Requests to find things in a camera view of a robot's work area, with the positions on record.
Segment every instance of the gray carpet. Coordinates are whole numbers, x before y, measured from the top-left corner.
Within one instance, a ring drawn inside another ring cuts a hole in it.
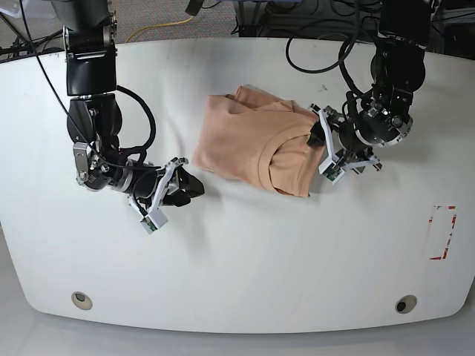
[[[141,27],[151,24],[163,24],[187,19],[185,13],[189,0],[112,0],[109,9],[117,12],[118,43],[123,43],[128,36]],[[206,0],[205,6],[215,3]],[[22,33],[24,32],[21,19],[11,19],[11,22]],[[33,38],[49,35],[62,28],[61,23],[55,19],[28,19],[28,26]],[[185,39],[200,37],[225,37],[230,36],[235,28],[235,12],[230,1],[223,1],[216,7],[200,11],[196,19],[187,24],[172,27],[162,27],[146,31],[134,41],[154,41],[161,39]],[[15,40],[14,33],[7,25],[0,21],[0,47],[9,47]],[[56,40],[48,47],[60,46]]]

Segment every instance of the folded shirt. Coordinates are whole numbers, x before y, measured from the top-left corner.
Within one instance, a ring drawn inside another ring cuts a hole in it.
[[[210,96],[192,162],[225,179],[308,197],[324,151],[307,145],[317,120],[293,101],[245,87]]]

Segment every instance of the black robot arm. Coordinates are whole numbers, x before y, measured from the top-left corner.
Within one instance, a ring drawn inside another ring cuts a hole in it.
[[[153,232],[166,223],[161,205],[187,205],[204,194],[203,184],[183,168],[187,159],[175,158],[163,167],[145,164],[155,139],[155,119],[138,95],[117,85],[117,21],[107,0],[53,0],[52,5],[64,24],[67,90],[73,96],[68,133],[77,181],[93,191],[110,186],[128,194],[142,224]],[[141,146],[120,147],[122,114],[112,93],[116,90],[139,102],[148,117],[150,137]],[[130,158],[135,154],[138,160]]]
[[[381,163],[374,155],[373,147],[396,145],[410,133],[413,125],[410,106],[414,93],[425,80],[424,56],[429,42],[432,7],[432,0],[381,1],[379,33],[373,38],[376,44],[376,55],[371,63],[373,86],[368,92],[359,90],[344,62],[340,64],[350,88],[342,114],[332,108],[320,112],[329,129],[325,131],[316,125],[309,141],[311,145],[323,145],[331,140],[330,129],[338,131],[343,149],[338,153],[329,149],[327,164],[321,166],[321,173],[333,182],[347,170],[360,174],[367,165],[380,170]],[[341,46],[340,58],[350,41],[346,40]]]

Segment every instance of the round hole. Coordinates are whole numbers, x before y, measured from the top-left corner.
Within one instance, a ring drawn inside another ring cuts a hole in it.
[[[84,302],[86,300],[86,297],[81,294],[81,293],[76,293],[76,299],[79,301],[79,302]]]
[[[86,294],[75,291],[71,295],[73,304],[82,310],[90,310],[92,308],[92,300]]]
[[[407,314],[410,313],[414,310],[417,304],[417,298],[414,297],[413,295],[408,295],[404,298],[401,298],[397,303],[396,303],[396,311],[399,314]]]

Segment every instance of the white table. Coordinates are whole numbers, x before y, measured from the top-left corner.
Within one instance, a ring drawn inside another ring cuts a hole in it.
[[[157,118],[149,159],[191,156],[207,94],[252,85],[305,106],[339,108],[338,70],[294,71],[280,39],[200,39],[119,46],[118,82]],[[339,43],[298,41],[304,67],[334,60]],[[347,60],[369,88],[371,46]],[[43,57],[65,95],[64,55]],[[382,172],[322,177],[308,200],[259,191],[189,168],[206,195],[167,208],[169,224],[149,236],[124,194],[91,193],[75,182],[66,118],[34,59],[0,66],[0,219],[32,307],[48,314],[194,332],[289,333],[360,329],[456,313],[475,275],[475,64],[427,55],[413,132],[377,154]],[[118,93],[124,146],[146,140],[139,106]],[[456,225],[447,258],[451,214]],[[428,220],[433,227],[428,232]],[[71,302],[86,293],[94,307]],[[405,295],[418,298],[396,313]]]

